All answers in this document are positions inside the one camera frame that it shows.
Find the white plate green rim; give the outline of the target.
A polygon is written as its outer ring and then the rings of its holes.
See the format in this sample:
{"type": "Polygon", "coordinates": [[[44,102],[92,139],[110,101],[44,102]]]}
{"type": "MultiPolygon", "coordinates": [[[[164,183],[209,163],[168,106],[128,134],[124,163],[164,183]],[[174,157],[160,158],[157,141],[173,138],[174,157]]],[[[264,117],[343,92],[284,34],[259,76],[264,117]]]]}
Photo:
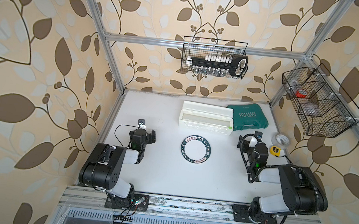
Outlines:
{"type": "Polygon", "coordinates": [[[183,158],[193,164],[204,163],[211,156],[210,143],[199,135],[186,137],[181,143],[180,151],[183,158]]]}

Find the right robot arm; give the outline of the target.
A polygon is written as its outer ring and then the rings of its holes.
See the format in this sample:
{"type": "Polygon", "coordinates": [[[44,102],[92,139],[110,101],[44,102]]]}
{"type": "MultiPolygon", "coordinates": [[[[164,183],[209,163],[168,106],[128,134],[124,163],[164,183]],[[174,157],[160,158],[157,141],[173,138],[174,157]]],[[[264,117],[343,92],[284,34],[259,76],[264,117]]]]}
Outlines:
{"type": "Polygon", "coordinates": [[[248,183],[271,183],[281,191],[271,196],[257,196],[249,205],[232,205],[236,222],[277,224],[276,216],[314,215],[328,209],[326,194],[310,168],[286,164],[268,165],[269,150],[262,133],[246,134],[238,139],[248,183]]]}

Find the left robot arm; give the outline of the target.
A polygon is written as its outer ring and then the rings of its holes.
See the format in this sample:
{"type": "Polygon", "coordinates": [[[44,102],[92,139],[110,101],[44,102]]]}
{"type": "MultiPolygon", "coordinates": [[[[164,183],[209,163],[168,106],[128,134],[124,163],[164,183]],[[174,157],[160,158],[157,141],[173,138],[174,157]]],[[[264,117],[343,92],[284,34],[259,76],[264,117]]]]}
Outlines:
{"type": "Polygon", "coordinates": [[[137,127],[129,132],[128,146],[98,143],[79,172],[79,183],[123,200],[128,205],[135,202],[134,187],[121,178],[124,164],[139,164],[146,146],[156,142],[156,132],[137,127]]]}

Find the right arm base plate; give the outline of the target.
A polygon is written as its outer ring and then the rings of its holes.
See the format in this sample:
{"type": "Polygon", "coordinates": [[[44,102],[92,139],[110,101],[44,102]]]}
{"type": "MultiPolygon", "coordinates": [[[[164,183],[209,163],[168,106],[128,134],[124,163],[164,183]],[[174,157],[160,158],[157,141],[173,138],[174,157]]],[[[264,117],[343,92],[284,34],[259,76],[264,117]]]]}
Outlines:
{"type": "Polygon", "coordinates": [[[243,204],[232,205],[232,211],[235,222],[249,224],[278,224],[275,215],[251,209],[250,206],[243,204]]]}

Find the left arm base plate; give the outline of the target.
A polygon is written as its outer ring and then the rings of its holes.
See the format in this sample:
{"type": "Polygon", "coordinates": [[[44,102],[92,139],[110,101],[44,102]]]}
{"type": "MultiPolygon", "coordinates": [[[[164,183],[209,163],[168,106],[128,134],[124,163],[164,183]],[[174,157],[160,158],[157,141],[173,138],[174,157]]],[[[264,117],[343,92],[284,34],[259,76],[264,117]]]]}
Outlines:
{"type": "Polygon", "coordinates": [[[115,210],[125,210],[129,208],[131,211],[136,209],[140,212],[146,212],[149,205],[150,196],[146,194],[129,194],[126,198],[120,198],[111,194],[107,194],[104,207],[115,210]]]}

